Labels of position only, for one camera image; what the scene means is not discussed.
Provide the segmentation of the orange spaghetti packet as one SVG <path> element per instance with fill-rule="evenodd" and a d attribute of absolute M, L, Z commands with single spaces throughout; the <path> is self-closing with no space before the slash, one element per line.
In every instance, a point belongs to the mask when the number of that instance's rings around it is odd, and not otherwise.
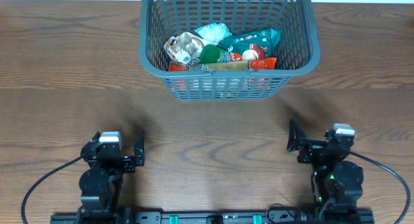
<path fill-rule="evenodd" d="M 189 63 L 186 66 L 177 63 L 169 65 L 169 72 L 181 71 L 258 71 L 263 69 L 273 70 L 276 68 L 277 58 L 265 58 L 258 60 L 221 62 L 221 63 Z"/>

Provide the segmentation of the green Nescafe coffee bag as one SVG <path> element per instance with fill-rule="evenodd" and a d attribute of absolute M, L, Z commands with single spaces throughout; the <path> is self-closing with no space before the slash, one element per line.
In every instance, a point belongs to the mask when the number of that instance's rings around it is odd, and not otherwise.
<path fill-rule="evenodd" d="M 254 30 L 245 34 L 228 36 L 217 46 L 231 52 L 240 60 L 266 59 L 276 56 L 276 47 L 281 40 L 281 31 L 273 28 Z"/>

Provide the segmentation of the beige snack pouch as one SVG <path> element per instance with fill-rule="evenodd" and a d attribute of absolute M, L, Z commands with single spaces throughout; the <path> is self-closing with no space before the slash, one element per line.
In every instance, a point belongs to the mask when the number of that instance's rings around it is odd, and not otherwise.
<path fill-rule="evenodd" d="M 206 45 L 214 45 L 214 43 L 191 32 L 183 32 L 178 36 L 170 37 L 164 44 L 164 50 L 175 63 L 186 67 L 189 63 L 199 62 L 200 54 Z"/>

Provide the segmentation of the green lid jar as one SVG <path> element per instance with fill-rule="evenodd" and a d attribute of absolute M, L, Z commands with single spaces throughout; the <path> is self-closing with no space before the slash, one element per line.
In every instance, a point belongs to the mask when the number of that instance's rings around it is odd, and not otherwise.
<path fill-rule="evenodd" d="M 234 61 L 232 53 L 215 45 L 206 45 L 199 56 L 201 63 L 224 63 Z"/>

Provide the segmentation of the teal white sachet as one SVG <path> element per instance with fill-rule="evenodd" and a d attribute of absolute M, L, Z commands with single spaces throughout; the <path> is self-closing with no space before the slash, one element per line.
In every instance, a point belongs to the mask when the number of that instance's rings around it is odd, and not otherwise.
<path fill-rule="evenodd" d="M 232 36 L 230 29 L 225 23 L 211 23 L 195 29 L 195 32 L 203 39 L 212 43 L 219 43 L 224 38 Z"/>

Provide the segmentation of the grey plastic basket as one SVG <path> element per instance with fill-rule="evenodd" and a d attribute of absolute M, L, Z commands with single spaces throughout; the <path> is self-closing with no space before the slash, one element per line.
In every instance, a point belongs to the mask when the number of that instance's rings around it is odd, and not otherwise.
<path fill-rule="evenodd" d="M 165 42 L 210 23 L 224 23 L 232 34 L 279 30 L 275 69 L 171 72 Z M 291 78 L 310 73 L 321 56 L 311 0 L 142 0 L 138 54 L 173 97 L 187 101 L 270 98 Z"/>

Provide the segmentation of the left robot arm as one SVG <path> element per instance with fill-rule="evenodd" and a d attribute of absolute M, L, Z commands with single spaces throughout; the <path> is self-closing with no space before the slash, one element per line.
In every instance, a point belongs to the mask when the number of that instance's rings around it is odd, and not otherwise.
<path fill-rule="evenodd" d="M 84 210 L 80 223 L 131 221 L 127 212 L 118 210 L 118 198 L 124 174 L 134 173 L 145 164 L 144 139 L 145 133 L 141 132 L 131 156 L 121 155 L 122 140 L 118 131 L 97 132 L 81 149 L 80 156 L 90 168 L 79 180 Z"/>

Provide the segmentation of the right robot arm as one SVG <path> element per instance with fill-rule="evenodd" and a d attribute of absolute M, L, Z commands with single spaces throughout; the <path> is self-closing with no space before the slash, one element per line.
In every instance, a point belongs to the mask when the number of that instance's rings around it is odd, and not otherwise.
<path fill-rule="evenodd" d="M 295 120 L 289 122 L 287 151 L 298 151 L 297 161 L 312 165 L 312 196 L 320 221 L 354 212 L 363 194 L 363 169 L 345 159 L 354 145 L 355 133 L 350 125 L 335 123 L 323 140 L 311 140 Z"/>

